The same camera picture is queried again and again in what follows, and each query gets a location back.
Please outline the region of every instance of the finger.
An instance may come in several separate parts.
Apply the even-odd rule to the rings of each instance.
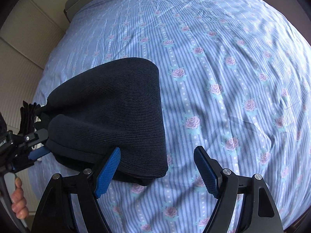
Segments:
[[[23,208],[20,212],[16,214],[16,217],[20,220],[25,219],[28,216],[29,216],[29,211],[27,207]]]
[[[15,179],[15,186],[16,186],[16,188],[21,188],[21,185],[22,185],[23,183],[21,182],[21,179],[19,178],[19,177],[17,177],[16,179]]]
[[[24,197],[24,191],[22,188],[16,189],[11,195],[13,203],[19,202]]]
[[[26,207],[27,201],[25,199],[25,197],[23,199],[21,199],[18,203],[12,204],[12,210],[15,213],[20,212],[23,208]]]

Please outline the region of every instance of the black hat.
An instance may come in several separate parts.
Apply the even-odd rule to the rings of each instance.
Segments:
[[[113,147],[121,150],[115,180],[148,185],[168,169],[159,71],[141,58],[114,60],[57,87],[36,111],[56,160],[82,171]]]

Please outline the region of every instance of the textured blue pad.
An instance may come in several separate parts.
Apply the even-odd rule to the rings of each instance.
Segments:
[[[120,159],[121,152],[119,147],[116,147],[97,177],[97,185],[94,191],[96,199],[99,199],[102,194],[107,192],[112,177],[120,163]]]
[[[216,199],[219,199],[220,189],[218,188],[217,177],[213,169],[209,165],[207,158],[198,148],[195,148],[193,158],[207,191],[212,194]]]
[[[49,154],[51,151],[46,148],[45,146],[41,146],[38,149],[32,151],[28,155],[28,159],[36,161],[38,158],[41,158],[47,154]]]

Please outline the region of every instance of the metal screw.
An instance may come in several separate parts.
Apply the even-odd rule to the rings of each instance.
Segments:
[[[224,174],[226,174],[226,175],[230,175],[231,174],[231,170],[229,170],[229,169],[224,169],[223,170],[223,172],[224,172]]]
[[[262,176],[261,176],[260,174],[255,174],[255,178],[256,178],[257,180],[261,180],[261,179],[262,179]]]
[[[86,168],[83,170],[83,173],[86,175],[90,174],[91,172],[92,172],[92,170],[90,168]]]
[[[53,176],[52,176],[53,180],[57,180],[60,178],[60,175],[59,173],[54,173]]]

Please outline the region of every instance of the wrinkled fabric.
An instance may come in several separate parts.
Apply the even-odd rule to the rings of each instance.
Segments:
[[[238,175],[261,174],[284,228],[310,206],[311,47],[281,13],[262,0],[94,0],[51,53],[34,101],[123,57],[159,68],[169,170],[148,187],[112,181],[99,204],[114,232],[203,231],[216,201],[198,145]],[[39,198],[56,172],[76,174],[52,155],[29,168]]]

